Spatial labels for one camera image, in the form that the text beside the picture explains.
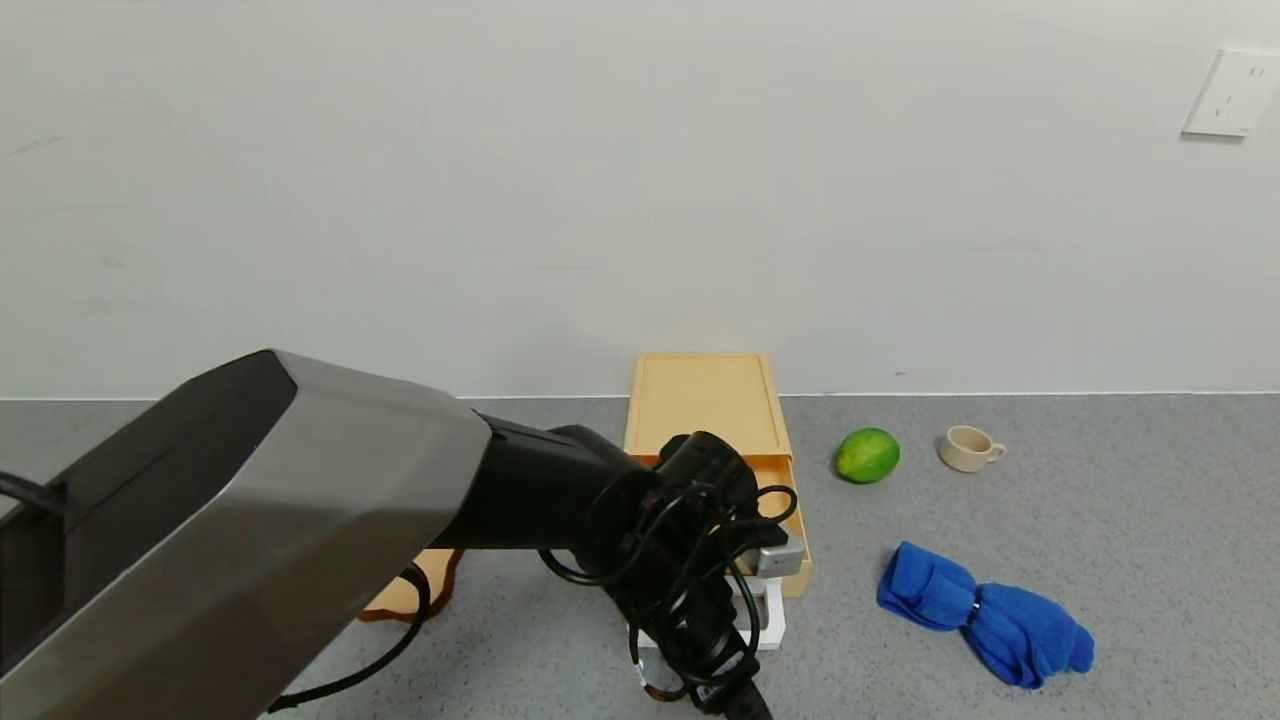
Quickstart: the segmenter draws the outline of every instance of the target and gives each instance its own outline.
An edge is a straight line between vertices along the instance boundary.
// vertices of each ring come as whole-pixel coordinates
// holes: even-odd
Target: green lime
[[[854,483],[876,483],[893,471],[901,456],[893,436],[879,428],[863,428],[840,443],[836,471]]]

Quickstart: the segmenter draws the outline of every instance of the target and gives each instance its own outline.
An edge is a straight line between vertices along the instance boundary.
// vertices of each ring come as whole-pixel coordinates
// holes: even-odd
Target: cup
[[[938,457],[961,473],[977,473],[1005,456],[1009,448],[973,425],[952,425],[938,443]]]

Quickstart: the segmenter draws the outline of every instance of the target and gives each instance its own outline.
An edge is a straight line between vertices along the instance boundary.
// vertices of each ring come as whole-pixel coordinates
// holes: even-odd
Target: blue towel
[[[1093,666],[1093,635],[1061,605],[1021,588],[979,585],[960,565],[909,542],[884,568],[877,601],[933,630],[960,628],[983,664],[1010,685],[1038,688],[1068,667],[1087,673]]]

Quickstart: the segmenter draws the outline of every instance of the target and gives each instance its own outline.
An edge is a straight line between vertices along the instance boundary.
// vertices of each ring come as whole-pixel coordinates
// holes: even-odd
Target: wall outlet
[[[1280,55],[1219,50],[1183,132],[1245,137],[1280,81]]]

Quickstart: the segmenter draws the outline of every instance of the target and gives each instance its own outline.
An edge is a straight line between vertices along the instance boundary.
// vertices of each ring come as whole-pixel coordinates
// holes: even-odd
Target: speckled gray surface
[[[620,400],[488,401],[535,425],[620,438]],[[45,478],[141,409],[0,404],[0,466]],[[1280,396],[785,398],[815,570],[787,606],[759,684],[786,717],[1271,719],[1280,708]],[[932,443],[972,423],[1010,447],[966,477]],[[833,479],[828,456],[863,425],[895,433],[878,486]],[[1000,683],[956,633],[874,602],[888,551],[911,539],[979,579],[1060,601],[1098,641],[1094,670],[1042,691]],[[298,679],[371,661],[403,625],[355,624]],[[273,717],[698,717],[640,691],[600,592],[530,552],[471,552],[453,603],[381,675]]]

